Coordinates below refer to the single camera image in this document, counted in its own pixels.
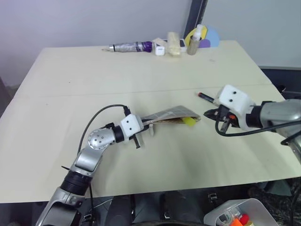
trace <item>cable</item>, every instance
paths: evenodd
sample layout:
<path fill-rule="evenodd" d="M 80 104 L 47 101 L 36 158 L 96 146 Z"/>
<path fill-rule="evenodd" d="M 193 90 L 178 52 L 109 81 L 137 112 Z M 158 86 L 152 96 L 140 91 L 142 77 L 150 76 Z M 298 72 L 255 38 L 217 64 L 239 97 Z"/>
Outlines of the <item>cable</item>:
<path fill-rule="evenodd" d="M 291 121 L 291 122 L 287 122 L 287 123 L 283 123 L 283 124 L 279 124 L 279 125 L 275 125 L 275 126 L 270 126 L 267 128 L 263 128 L 263 129 L 257 129 L 257 130 L 252 130 L 252 131 L 248 131 L 248 132 L 242 132 L 242 133 L 222 133 L 220 132 L 219 128 L 218 128 L 218 124 L 219 121 L 215 121 L 215 130 L 216 132 L 224 137 L 238 137 L 238 136 L 246 136 L 246 135 L 251 135 L 251 134 L 256 134 L 256 133 L 262 133 L 265 131 L 271 131 L 271 130 L 275 130 L 275 129 L 279 129 L 279 128 L 283 128 L 283 127 L 287 127 L 287 126 L 293 126 L 293 125 L 298 125 L 301 124 L 301 121 Z"/>
<path fill-rule="evenodd" d="M 100 207 L 100 206 L 106 204 L 107 202 L 111 202 L 112 200 L 113 200 L 113 199 L 108 199 L 108 200 L 106 200 L 106 201 L 104 201 L 104 202 L 102 202 L 102 203 L 100 203 L 100 204 L 94 206 L 94 209 L 96 209 L 97 207 Z"/>
<path fill-rule="evenodd" d="M 92 212 L 91 212 L 91 219 L 92 219 L 92 222 L 91 222 L 91 225 L 94 225 L 94 222 L 93 221 L 96 221 L 96 218 L 94 219 L 95 217 L 95 210 L 94 210 L 94 200 L 93 200 L 93 195 L 92 195 L 92 186 L 91 186 L 91 183 L 89 184 L 89 192 L 90 192 L 90 203 L 91 203 L 91 207 L 92 207 Z"/>
<path fill-rule="evenodd" d="M 301 135 L 301 131 L 294 133 L 293 135 L 289 136 L 288 138 L 281 141 L 281 145 L 288 145 L 289 141 L 296 138 L 297 136 Z"/>
<path fill-rule="evenodd" d="M 290 212 L 291 226 L 293 226 L 293 215 L 294 215 L 294 211 L 295 211 L 295 208 L 296 208 L 297 199 L 300 195 L 300 191 L 301 191 L 301 185 L 297 188 L 297 190 L 295 192 L 295 195 L 293 196 L 293 199 L 292 199 L 291 212 Z"/>
<path fill-rule="evenodd" d="M 100 109 L 98 112 L 95 113 L 95 115 L 93 115 L 93 117 L 90 119 L 90 121 L 88 122 L 87 126 L 85 127 L 84 129 L 84 132 L 83 134 L 81 135 L 81 138 L 80 138 L 80 142 L 79 142 L 79 148 L 77 150 L 77 154 L 80 153 L 80 150 L 81 150 L 81 146 L 82 146 L 82 143 L 83 143 L 83 140 L 84 140 L 84 137 L 85 137 L 85 134 L 89 128 L 89 126 L 91 125 L 91 123 L 93 122 L 93 120 L 102 112 L 104 111 L 105 109 L 108 109 L 110 107 L 123 107 L 124 110 L 128 110 L 127 106 L 125 105 L 108 105 L 102 109 Z M 89 191 L 90 191 L 90 201 L 91 201 L 91 218 L 92 218 L 92 221 L 95 219 L 95 211 L 94 211 L 94 200 L 93 200 L 93 195 L 92 195 L 92 187 L 91 187 L 91 184 L 89 184 Z"/>
<path fill-rule="evenodd" d="M 81 145 L 82 145 L 82 143 L 83 143 L 85 134 L 86 134 L 86 132 L 87 132 L 89 126 L 90 126 L 91 123 L 93 122 L 93 120 L 96 118 L 96 116 L 99 115 L 99 113 L 101 113 L 102 111 L 104 111 L 105 109 L 108 109 L 108 108 L 110 108 L 110 107 L 123 107 L 123 108 L 126 108 L 127 106 L 125 106 L 125 105 L 108 105 L 108 106 L 106 106 L 106 107 L 100 109 L 98 112 L 96 112 L 95 115 L 94 115 L 94 116 L 90 119 L 90 121 L 88 122 L 88 124 L 87 124 L 87 126 L 86 126 L 86 128 L 85 128 L 85 130 L 84 130 L 84 132 L 83 132 L 83 135 L 81 135 L 80 142 L 79 142 L 79 148 L 78 148 L 78 150 L 77 150 L 77 153 L 79 153 L 80 150 L 81 150 Z"/>

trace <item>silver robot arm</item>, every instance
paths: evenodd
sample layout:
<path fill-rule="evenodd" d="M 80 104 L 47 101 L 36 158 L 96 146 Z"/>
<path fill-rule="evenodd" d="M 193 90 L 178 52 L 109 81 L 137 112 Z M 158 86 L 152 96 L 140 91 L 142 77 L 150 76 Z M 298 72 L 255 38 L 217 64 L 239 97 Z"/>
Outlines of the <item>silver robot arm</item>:
<path fill-rule="evenodd" d="M 65 177 L 40 215 L 36 226 L 79 225 L 77 208 L 85 199 L 85 193 L 102 159 L 103 152 L 112 144 L 129 140 L 142 131 L 139 116 L 130 114 L 119 126 L 96 129 L 88 136 L 87 146 L 80 151 Z"/>
<path fill-rule="evenodd" d="M 260 112 L 260 120 L 263 128 L 301 121 L 301 100 L 265 103 Z M 301 124 L 279 128 L 276 132 L 286 138 L 281 144 L 288 145 L 301 163 Z"/>
<path fill-rule="evenodd" d="M 226 134 L 229 125 L 247 131 L 244 133 L 246 135 L 254 128 L 266 129 L 291 123 L 289 126 L 272 131 L 285 137 L 281 144 L 288 145 L 301 163 L 301 100 L 264 101 L 261 105 L 256 105 L 246 93 L 231 85 L 226 85 L 218 92 L 213 104 L 219 108 L 209 110 L 204 115 L 216 120 L 217 132 L 226 137 L 242 135 L 241 133 Z M 223 122 L 223 126 L 219 130 L 218 122 L 220 121 Z"/>

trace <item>gray wall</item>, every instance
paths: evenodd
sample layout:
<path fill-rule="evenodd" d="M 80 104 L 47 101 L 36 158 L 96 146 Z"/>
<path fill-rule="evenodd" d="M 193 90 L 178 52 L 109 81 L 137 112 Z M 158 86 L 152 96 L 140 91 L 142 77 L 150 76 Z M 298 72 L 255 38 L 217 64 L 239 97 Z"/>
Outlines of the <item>gray wall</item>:
<path fill-rule="evenodd" d="M 259 66 L 301 68 L 301 0 L 208 0 L 203 24 Z"/>
<path fill-rule="evenodd" d="M 191 0 L 0 0 L 0 77 L 22 82 L 44 47 L 182 36 Z"/>

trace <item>black metal frame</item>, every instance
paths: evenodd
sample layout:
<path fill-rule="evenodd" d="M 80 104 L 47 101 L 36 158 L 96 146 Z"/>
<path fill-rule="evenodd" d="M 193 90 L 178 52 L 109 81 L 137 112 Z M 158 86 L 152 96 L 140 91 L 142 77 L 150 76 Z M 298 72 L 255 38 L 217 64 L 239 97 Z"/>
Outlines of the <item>black metal frame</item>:
<path fill-rule="evenodd" d="M 2 116 L 3 112 L 5 111 L 6 107 L 8 106 L 11 97 L 4 86 L 1 77 L 0 77 L 0 117 Z"/>
<path fill-rule="evenodd" d="M 208 0 L 192 0 L 184 38 L 202 22 Z"/>

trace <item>pen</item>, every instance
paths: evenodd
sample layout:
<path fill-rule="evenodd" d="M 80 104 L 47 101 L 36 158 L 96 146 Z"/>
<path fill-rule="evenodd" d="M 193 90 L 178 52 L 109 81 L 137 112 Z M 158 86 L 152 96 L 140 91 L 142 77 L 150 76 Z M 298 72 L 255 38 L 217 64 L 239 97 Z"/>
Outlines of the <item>pen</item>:
<path fill-rule="evenodd" d="M 203 98 L 203 99 L 206 100 L 206 101 L 209 101 L 210 103 L 213 103 L 213 101 L 214 101 L 214 98 L 212 98 L 212 97 L 210 97 L 210 96 L 207 96 L 207 95 L 204 94 L 204 93 L 198 93 L 198 96 L 199 96 L 200 98 Z"/>

